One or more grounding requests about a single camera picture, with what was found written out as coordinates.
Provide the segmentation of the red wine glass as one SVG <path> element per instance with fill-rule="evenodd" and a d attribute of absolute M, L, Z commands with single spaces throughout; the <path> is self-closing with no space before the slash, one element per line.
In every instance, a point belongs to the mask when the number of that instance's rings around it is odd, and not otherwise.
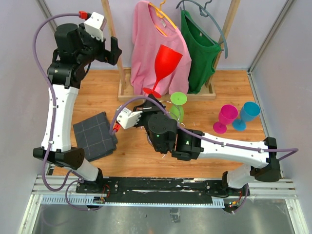
<path fill-rule="evenodd" d="M 161 44 L 156 55 L 155 59 L 155 74 L 156 74 L 156 81 L 153 88 L 144 87 L 144 93 L 150 95 L 152 94 L 156 98 L 160 98 L 161 94 L 156 91 L 156 87 L 159 82 L 170 75 L 178 66 L 182 54 L 169 48 L 166 45 Z"/>

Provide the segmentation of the pink wine glass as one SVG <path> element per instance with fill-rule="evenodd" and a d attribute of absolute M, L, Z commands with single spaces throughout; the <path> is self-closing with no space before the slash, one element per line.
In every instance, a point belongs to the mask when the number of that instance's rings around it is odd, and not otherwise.
<path fill-rule="evenodd" d="M 218 134 L 224 134 L 227 131 L 227 125 L 237 118 L 238 110 L 235 106 L 227 104 L 221 107 L 218 121 L 213 124 L 213 130 Z"/>

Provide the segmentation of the blue wine glass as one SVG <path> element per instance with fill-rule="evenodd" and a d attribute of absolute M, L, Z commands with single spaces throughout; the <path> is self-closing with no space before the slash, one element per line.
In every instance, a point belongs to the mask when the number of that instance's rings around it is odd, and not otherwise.
<path fill-rule="evenodd" d="M 232 126 L 237 131 L 244 131 L 246 129 L 246 122 L 254 120 L 260 114 L 260 107 L 257 103 L 246 102 L 239 113 L 239 118 L 234 120 Z"/>

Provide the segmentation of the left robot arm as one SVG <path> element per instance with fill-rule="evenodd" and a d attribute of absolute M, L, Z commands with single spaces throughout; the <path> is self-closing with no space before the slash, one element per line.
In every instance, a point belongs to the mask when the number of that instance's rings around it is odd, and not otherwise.
<path fill-rule="evenodd" d="M 94 60 L 116 65 L 122 51 L 115 37 L 111 37 L 111 49 L 105 49 L 102 23 L 62 24 L 54 36 L 57 48 L 45 73 L 49 86 L 46 131 L 41 146 L 33 149 L 33 156 L 44 164 L 71 169 L 92 192 L 99 193 L 104 188 L 101 169 L 85 158 L 82 148 L 72 147 L 72 116 L 80 84 L 87 73 L 85 66 Z"/>

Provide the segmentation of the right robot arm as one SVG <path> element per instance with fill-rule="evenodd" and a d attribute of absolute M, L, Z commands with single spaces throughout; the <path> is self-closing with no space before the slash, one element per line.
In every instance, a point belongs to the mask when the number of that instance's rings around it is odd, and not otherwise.
<path fill-rule="evenodd" d="M 226 195 L 234 194 L 253 180 L 277 182 L 280 179 L 275 138 L 268 137 L 259 142 L 238 141 L 180 127 L 153 95 L 148 95 L 133 111 L 139 113 L 135 126 L 144 127 L 156 152 L 171 153 L 172 157 L 183 161 L 219 158 L 241 162 L 240 167 L 222 175 L 221 190 Z"/>

